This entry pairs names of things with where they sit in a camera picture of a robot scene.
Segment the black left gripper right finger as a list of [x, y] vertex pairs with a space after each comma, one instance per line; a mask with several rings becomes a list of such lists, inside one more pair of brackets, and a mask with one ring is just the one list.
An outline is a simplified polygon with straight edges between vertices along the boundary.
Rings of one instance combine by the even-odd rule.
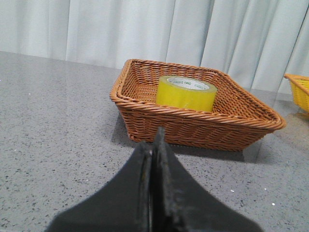
[[154, 232], [260, 232], [254, 221], [208, 193], [182, 166], [164, 140], [155, 136], [151, 168]]

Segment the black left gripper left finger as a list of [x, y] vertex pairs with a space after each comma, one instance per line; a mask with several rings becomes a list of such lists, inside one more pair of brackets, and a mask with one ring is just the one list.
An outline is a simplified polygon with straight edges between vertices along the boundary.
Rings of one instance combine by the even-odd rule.
[[102, 189], [58, 214], [49, 232], [148, 232], [151, 154], [138, 143], [122, 169]]

